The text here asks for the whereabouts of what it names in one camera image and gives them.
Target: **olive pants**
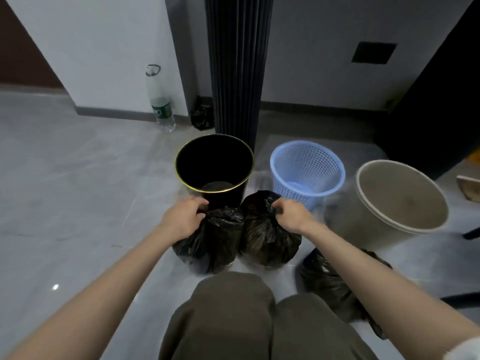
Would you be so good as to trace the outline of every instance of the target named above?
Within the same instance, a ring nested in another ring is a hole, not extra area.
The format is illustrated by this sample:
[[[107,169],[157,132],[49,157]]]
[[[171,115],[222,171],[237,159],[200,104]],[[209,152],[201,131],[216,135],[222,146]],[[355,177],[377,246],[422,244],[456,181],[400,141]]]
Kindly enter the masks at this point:
[[[275,304],[255,274],[202,280],[173,314],[160,360],[377,360],[357,332],[315,294]]]

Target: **gold rim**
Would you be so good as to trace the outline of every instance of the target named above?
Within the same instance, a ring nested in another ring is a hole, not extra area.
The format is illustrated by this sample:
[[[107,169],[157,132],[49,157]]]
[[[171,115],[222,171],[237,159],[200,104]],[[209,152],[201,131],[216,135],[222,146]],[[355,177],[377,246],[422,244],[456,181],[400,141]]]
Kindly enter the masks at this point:
[[[178,170],[177,170],[177,159],[179,157],[179,154],[181,153],[181,151],[183,150],[183,148],[185,148],[185,146],[187,146],[188,144],[190,144],[191,142],[197,140],[197,139],[201,139],[201,138],[204,138],[206,136],[210,136],[210,135],[225,135],[225,136],[228,136],[230,138],[234,138],[234,139],[237,139],[239,142],[241,142],[243,145],[245,145],[247,148],[248,148],[248,151],[250,152],[251,154],[251,169],[250,169],[250,172],[249,174],[247,175],[247,177],[241,181],[240,183],[238,183],[236,186],[233,186],[232,188],[228,188],[228,189],[224,189],[224,190],[216,190],[216,191],[208,191],[208,190],[201,190],[201,189],[197,189],[197,188],[194,188],[190,185],[188,185],[187,183],[185,183],[185,181],[180,177],[179,173],[178,173]],[[252,174],[252,172],[254,171],[254,166],[255,166],[255,155],[254,155],[254,152],[250,149],[250,146],[247,145],[246,142],[244,142],[242,139],[240,138],[236,138],[235,136],[231,136],[231,135],[228,135],[228,134],[205,134],[205,135],[202,135],[202,136],[199,136],[198,138],[194,138],[192,140],[190,140],[189,142],[187,142],[186,144],[184,144],[180,150],[177,152],[177,155],[175,157],[175,174],[177,175],[177,178],[180,180],[180,182],[182,182],[185,186],[187,186],[188,188],[190,188],[191,190],[194,190],[195,192],[199,192],[199,193],[223,193],[223,192],[228,192],[228,191],[231,191],[231,190],[234,190],[235,188],[237,187],[240,187],[243,183],[245,183],[249,178],[250,178],[250,175]]]

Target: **gray tile floor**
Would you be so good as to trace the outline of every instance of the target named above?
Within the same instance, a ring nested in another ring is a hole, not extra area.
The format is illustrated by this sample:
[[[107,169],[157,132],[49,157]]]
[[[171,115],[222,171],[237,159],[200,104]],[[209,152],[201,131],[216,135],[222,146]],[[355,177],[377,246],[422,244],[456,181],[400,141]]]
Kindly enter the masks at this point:
[[[345,164],[346,186],[361,164],[384,157],[370,143],[372,131],[370,122],[346,117],[263,112],[246,193],[271,187],[271,152],[296,138],[335,151]],[[175,154],[201,134],[180,125],[163,135],[149,122],[78,116],[64,95],[0,92],[0,356],[159,221],[182,191]],[[435,296],[480,288],[480,239],[460,237],[480,226],[480,204],[463,198],[457,174],[480,178],[480,168],[463,162],[439,179],[451,207],[447,227],[380,253]],[[322,216],[319,209],[315,213]],[[304,239],[295,258],[279,270],[252,268],[240,260],[230,270],[258,273],[280,300],[297,292],[294,269],[311,249]],[[202,278],[169,250],[103,358],[156,359],[170,316]],[[480,323],[478,309],[465,314]],[[401,358],[368,325],[354,326],[379,358]]]

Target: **brown door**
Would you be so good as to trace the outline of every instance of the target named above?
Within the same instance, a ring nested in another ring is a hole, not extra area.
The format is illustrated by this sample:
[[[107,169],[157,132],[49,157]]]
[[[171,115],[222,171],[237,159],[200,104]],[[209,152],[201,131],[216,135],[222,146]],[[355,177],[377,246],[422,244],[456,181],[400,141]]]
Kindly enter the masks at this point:
[[[63,88],[6,0],[0,0],[0,84]]]

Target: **beige trash can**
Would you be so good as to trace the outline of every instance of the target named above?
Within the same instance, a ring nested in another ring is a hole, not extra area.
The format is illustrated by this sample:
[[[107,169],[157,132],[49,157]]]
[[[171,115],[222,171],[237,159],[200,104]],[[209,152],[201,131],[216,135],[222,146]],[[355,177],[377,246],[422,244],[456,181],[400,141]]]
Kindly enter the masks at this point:
[[[358,169],[329,226],[358,248],[376,251],[435,232],[447,219],[447,200],[429,177],[403,163],[373,160]]]

